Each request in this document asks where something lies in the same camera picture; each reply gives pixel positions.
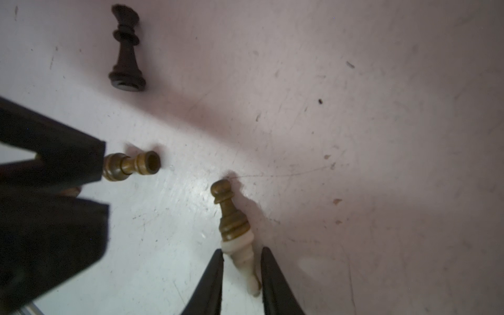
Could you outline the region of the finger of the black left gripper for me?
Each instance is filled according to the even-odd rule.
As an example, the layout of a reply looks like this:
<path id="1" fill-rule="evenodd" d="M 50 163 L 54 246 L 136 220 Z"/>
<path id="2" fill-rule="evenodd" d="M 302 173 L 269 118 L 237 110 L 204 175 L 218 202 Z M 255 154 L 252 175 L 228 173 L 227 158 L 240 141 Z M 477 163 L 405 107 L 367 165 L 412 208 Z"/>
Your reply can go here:
<path id="1" fill-rule="evenodd" d="M 1 142 L 35 152 L 1 165 L 3 186 L 75 187 L 100 181 L 106 143 L 1 98 Z"/>

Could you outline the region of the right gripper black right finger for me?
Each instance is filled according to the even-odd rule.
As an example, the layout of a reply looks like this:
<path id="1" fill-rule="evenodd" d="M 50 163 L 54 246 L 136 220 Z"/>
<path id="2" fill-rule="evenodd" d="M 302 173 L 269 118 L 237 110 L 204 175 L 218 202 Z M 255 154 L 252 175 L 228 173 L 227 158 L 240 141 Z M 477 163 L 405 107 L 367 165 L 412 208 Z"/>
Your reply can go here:
<path id="1" fill-rule="evenodd" d="M 268 247 L 261 252 L 261 278 L 266 315 L 305 315 Z"/>

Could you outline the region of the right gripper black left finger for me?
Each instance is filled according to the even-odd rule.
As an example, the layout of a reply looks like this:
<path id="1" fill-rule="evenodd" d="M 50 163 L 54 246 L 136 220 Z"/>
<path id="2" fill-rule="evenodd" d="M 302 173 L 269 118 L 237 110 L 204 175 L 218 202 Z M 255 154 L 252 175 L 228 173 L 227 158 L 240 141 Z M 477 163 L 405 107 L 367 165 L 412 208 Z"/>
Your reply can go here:
<path id="1" fill-rule="evenodd" d="M 211 257 L 182 315 L 220 315 L 224 258 L 221 249 Z"/>

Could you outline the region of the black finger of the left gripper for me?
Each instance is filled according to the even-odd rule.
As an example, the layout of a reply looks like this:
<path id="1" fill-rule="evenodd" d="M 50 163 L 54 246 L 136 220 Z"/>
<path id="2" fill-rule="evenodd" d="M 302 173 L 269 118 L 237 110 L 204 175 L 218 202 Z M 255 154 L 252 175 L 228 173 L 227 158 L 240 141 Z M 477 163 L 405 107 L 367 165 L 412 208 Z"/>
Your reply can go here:
<path id="1" fill-rule="evenodd" d="M 110 210 L 86 199 L 1 188 L 1 310 L 15 311 L 99 261 Z"/>

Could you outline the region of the gold chess piece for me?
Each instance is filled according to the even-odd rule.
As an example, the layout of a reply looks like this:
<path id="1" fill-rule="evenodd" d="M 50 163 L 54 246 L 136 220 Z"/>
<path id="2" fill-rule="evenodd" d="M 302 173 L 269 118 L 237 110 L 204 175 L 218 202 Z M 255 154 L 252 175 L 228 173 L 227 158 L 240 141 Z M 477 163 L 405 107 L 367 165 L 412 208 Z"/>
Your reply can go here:
<path id="1" fill-rule="evenodd" d="M 155 151 L 141 152 L 136 156 L 123 153 L 80 152 L 59 157 L 53 165 L 57 193 L 73 191 L 77 196 L 83 185 L 106 179 L 111 182 L 124 181 L 133 174 L 154 175 L 161 168 L 160 156 Z"/>

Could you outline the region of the white chess piece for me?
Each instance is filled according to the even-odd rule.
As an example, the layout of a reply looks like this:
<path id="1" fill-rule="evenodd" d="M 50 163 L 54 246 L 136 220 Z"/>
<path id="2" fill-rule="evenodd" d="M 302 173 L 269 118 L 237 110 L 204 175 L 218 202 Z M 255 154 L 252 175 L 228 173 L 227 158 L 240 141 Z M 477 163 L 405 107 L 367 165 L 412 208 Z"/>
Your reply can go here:
<path id="1" fill-rule="evenodd" d="M 248 294 L 258 297 L 261 293 L 261 283 L 255 267 L 253 242 L 255 236 L 251 230 L 228 241 L 221 242 L 221 249 L 228 255 L 239 273 L 244 277 Z"/>

